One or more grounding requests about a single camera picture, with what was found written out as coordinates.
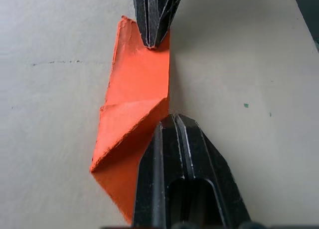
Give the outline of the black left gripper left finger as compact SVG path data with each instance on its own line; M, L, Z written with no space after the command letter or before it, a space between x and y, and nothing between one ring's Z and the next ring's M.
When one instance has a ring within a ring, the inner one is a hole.
M174 226L190 219L193 162L188 127L169 115L156 126L139 164L133 226Z

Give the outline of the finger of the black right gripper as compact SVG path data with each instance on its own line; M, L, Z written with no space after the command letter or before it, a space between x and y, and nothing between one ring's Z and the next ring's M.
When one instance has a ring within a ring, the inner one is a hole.
M168 33L181 0L152 0L152 47L157 48Z
M157 48L159 28L158 0L133 0L135 18L142 38L147 48Z

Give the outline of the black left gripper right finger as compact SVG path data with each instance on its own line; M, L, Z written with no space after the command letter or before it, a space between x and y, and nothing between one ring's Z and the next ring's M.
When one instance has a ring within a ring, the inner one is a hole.
M239 226L251 220L231 170L198 123L184 115L176 124L191 183L190 220L201 226Z

